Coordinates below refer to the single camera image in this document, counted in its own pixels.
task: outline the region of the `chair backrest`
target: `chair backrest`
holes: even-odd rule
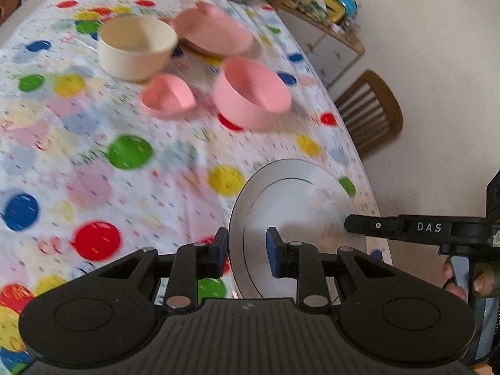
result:
[[[361,158],[394,139],[403,128],[396,97],[371,70],[354,81],[335,105]]]

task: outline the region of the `tablecloth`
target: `tablecloth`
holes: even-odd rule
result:
[[[255,37],[247,54],[290,88],[292,111],[270,132],[232,125],[212,101],[221,61],[182,45],[166,72],[198,109],[159,121],[141,112],[146,84],[112,79],[92,50],[119,15],[174,17],[197,1],[221,7]],[[339,114],[276,12],[264,0],[47,0],[0,50],[0,373],[29,358],[17,329],[33,297],[144,246],[173,253],[210,242],[262,166],[307,159],[335,176],[358,211],[377,214]],[[373,240],[390,261],[387,242]],[[230,297],[229,269],[199,284]]]

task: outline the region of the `metal screw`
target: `metal screw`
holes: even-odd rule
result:
[[[320,294],[310,294],[304,298],[304,304],[310,308],[321,308],[328,304],[328,299]]]
[[[187,296],[170,296],[167,301],[167,306],[170,308],[186,308],[191,304],[191,299]]]

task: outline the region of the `pink heart-shaped bowl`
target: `pink heart-shaped bowl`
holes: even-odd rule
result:
[[[173,74],[153,77],[139,97],[144,111],[159,119],[167,119],[196,107],[189,86]]]

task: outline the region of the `pink plate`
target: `pink plate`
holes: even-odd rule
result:
[[[220,8],[198,2],[196,8],[184,10],[166,22],[194,50],[218,57],[237,56],[247,52],[253,35]]]
[[[139,98],[143,109],[151,116],[167,119],[196,107],[193,92],[180,77],[161,74],[151,79]]]

